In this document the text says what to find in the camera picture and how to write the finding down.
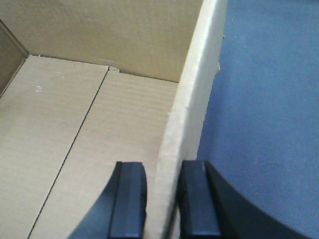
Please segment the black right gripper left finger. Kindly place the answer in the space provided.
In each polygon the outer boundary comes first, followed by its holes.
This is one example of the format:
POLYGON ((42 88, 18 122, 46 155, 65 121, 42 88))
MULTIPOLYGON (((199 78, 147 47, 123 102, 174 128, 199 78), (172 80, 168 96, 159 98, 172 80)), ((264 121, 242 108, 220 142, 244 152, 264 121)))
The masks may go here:
POLYGON ((141 239, 147 177, 140 162, 120 162, 100 196, 70 234, 72 239, 141 239))

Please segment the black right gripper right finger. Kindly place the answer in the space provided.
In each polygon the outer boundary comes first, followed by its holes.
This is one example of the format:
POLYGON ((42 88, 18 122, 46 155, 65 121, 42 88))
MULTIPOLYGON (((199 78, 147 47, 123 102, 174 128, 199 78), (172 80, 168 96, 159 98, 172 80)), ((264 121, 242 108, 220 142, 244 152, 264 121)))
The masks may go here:
POLYGON ((176 197, 183 239, 319 236, 319 191, 296 166, 186 160, 176 197))

